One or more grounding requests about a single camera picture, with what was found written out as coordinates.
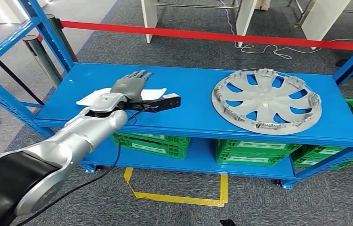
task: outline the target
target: blue metal shelving unit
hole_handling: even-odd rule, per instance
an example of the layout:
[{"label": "blue metal shelving unit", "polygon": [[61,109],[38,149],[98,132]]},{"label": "blue metal shelving unit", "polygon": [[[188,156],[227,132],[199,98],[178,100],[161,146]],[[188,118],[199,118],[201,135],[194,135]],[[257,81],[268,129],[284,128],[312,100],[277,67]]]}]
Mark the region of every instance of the blue metal shelving unit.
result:
[{"label": "blue metal shelving unit", "polygon": [[[43,137],[52,136],[53,131],[49,128],[64,126],[83,108],[76,105],[77,100],[93,90],[111,87],[119,77],[132,71],[146,69],[154,73],[146,87],[166,87],[168,93],[178,93],[183,99],[182,106],[156,114],[142,113],[136,124],[127,125],[121,131],[194,138],[185,160],[124,149],[119,166],[273,178],[282,180],[283,188],[291,189],[295,183],[353,158],[353,116],[338,88],[338,85],[353,75],[353,57],[333,76],[289,73],[305,80],[309,87],[321,96],[322,117],[315,126],[294,135],[255,134],[231,125],[213,109],[210,93],[216,83],[231,73],[230,70],[74,63],[37,1],[20,0],[20,3],[31,19],[0,43],[0,56],[32,28],[37,27],[67,72],[67,76],[37,115],[26,108],[29,103],[19,102],[1,85],[0,105]],[[289,157],[273,167],[217,164],[212,138],[349,148],[295,174]],[[108,139],[81,164],[87,167],[112,165],[116,157],[114,150],[116,147]]]}]

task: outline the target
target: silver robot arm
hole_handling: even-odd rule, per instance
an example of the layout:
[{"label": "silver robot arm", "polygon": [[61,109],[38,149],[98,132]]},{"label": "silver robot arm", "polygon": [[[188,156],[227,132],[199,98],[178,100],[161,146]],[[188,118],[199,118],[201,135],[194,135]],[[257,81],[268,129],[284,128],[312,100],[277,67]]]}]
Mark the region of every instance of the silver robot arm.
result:
[{"label": "silver robot arm", "polygon": [[0,154],[0,226],[45,206],[84,156],[127,123],[124,110],[158,112],[180,106],[180,97],[142,101],[150,75],[140,71],[117,80],[110,93],[102,94],[51,138]]}]

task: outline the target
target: white table leg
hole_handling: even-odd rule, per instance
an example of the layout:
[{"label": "white table leg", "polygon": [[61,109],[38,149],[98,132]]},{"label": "white table leg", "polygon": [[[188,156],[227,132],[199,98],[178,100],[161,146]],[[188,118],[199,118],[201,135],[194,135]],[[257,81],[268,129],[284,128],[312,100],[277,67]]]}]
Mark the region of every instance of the white table leg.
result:
[{"label": "white table leg", "polygon": [[350,0],[316,1],[301,28],[309,40],[322,40]]},{"label": "white table leg", "polygon": [[[144,27],[156,27],[157,26],[157,9],[156,0],[141,0]],[[152,35],[146,35],[147,43],[152,40]]]},{"label": "white table leg", "polygon": [[246,35],[256,4],[257,0],[241,0],[238,18],[236,19],[237,35]]}]

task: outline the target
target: shoe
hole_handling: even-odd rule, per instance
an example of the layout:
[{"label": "shoe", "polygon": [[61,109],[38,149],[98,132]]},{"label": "shoe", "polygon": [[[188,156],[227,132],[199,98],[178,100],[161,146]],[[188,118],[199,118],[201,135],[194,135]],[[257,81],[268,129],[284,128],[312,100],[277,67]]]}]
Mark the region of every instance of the shoe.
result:
[{"label": "shoe", "polygon": [[263,5],[261,6],[262,11],[268,11],[270,7],[271,0],[264,0]]},{"label": "shoe", "polygon": [[261,0],[257,0],[257,3],[256,3],[256,7],[254,9],[256,10],[261,10],[261,6],[262,6],[262,1]]}]

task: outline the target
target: red barrier tape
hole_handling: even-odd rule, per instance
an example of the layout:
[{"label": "red barrier tape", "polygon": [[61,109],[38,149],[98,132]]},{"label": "red barrier tape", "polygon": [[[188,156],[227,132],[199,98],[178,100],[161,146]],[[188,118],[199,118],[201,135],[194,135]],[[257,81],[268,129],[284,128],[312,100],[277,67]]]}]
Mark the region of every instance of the red barrier tape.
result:
[{"label": "red barrier tape", "polygon": [[353,50],[353,42],[313,41],[313,40],[306,40],[306,39],[248,36],[248,35],[241,36],[241,35],[234,35],[234,34],[195,32],[195,31],[174,30],[174,29],[164,29],[164,28],[146,28],[146,27],[117,25],[117,24],[83,23],[83,22],[74,22],[74,21],[65,21],[65,20],[62,20],[61,24],[63,27],[68,27],[68,28],[78,28],[78,29],[96,30],[96,31],[104,31],[104,32],[152,34],[152,35],[158,35],[158,36],[189,38],[189,39],[234,41],[234,42],[241,41],[245,43],[256,43],[256,44],[273,44],[273,45],[283,45],[283,46],[302,46],[302,47],[319,47],[319,48]]}]

